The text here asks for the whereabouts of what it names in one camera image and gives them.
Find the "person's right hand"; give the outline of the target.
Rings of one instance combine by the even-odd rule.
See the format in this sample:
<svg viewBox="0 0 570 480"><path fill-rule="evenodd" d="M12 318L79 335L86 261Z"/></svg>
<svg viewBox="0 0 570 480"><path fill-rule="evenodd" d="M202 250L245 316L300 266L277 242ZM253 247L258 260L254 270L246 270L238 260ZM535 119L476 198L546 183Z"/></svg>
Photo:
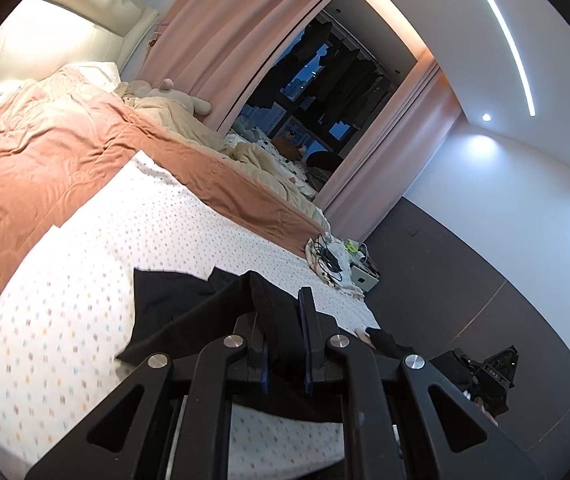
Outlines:
<svg viewBox="0 0 570 480"><path fill-rule="evenodd" d="M487 419L490 420L490 422L492 422L492 424L494 426L498 426L498 422L496 421L496 419L491 415L491 413L489 411L486 410L486 408L484 407L483 404L483 400L481 398L476 398L474 400L472 400L472 403L474 403L477 408L479 408L480 412L486 416Z"/></svg>

